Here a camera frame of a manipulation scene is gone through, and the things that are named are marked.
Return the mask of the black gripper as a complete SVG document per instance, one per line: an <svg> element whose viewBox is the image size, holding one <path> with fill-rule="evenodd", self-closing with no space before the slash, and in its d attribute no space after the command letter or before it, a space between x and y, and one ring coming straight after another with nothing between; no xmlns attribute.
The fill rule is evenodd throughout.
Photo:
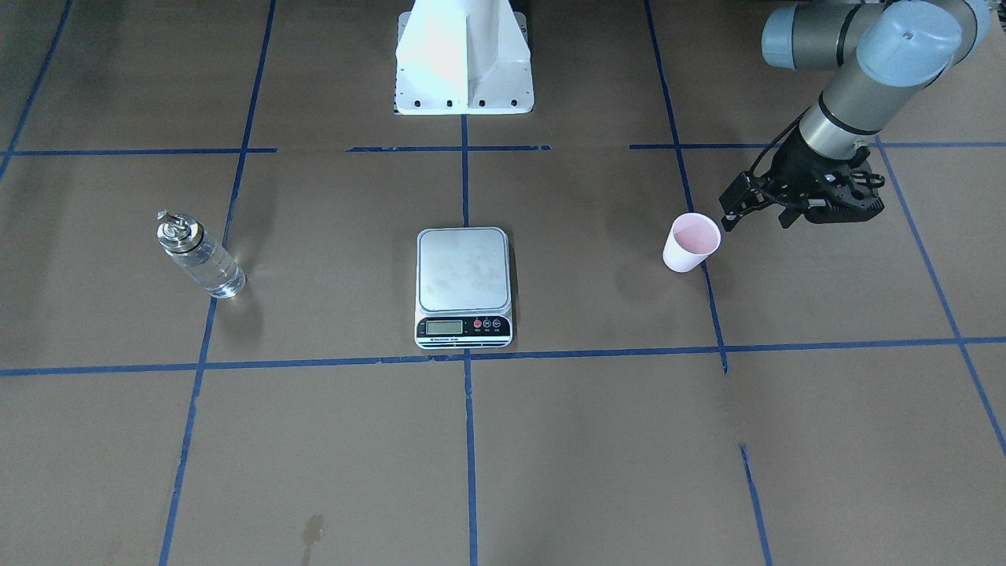
<svg viewBox="0 0 1006 566"><path fill-rule="evenodd" d="M769 170L754 177L740 173L720 193L720 226L732 232L737 223L759 209L780 207L780 225L797 219L809 223L867 222L884 211L879 194L885 178L868 163L869 147L855 143L849 159L818 154L793 129L773 155Z"/></svg>

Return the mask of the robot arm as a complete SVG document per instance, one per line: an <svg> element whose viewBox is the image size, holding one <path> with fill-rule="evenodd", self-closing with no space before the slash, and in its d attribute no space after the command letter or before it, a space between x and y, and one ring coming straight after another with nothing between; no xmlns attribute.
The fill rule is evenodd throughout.
<svg viewBox="0 0 1006 566"><path fill-rule="evenodd" d="M833 76L766 147L768 171L750 167L723 191L723 230L767 207L782 208L783 228L879 215L885 178L869 166L868 141L970 57L992 23L985 1L813 1L773 11L762 29L766 63Z"/></svg>

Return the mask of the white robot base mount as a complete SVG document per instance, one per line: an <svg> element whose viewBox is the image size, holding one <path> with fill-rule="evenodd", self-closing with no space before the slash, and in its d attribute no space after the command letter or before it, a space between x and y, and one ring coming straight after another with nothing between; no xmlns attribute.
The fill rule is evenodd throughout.
<svg viewBox="0 0 1006 566"><path fill-rule="evenodd" d="M526 11L510 1L416 1L398 16L393 108L519 115L535 105Z"/></svg>

